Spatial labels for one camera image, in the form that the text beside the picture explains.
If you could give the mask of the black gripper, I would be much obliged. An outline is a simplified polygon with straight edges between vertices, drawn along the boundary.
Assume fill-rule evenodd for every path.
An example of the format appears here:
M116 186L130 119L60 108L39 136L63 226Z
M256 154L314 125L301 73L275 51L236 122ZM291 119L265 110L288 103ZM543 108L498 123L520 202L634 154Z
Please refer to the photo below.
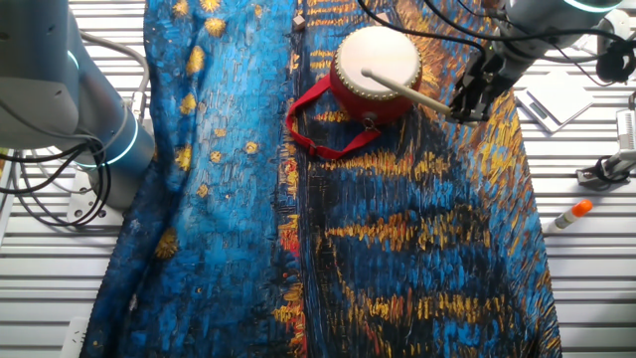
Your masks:
M457 81L457 96L450 103L450 118L454 122L487 122L490 107L496 97L495 88L504 57L493 46L484 52L473 52L463 74Z

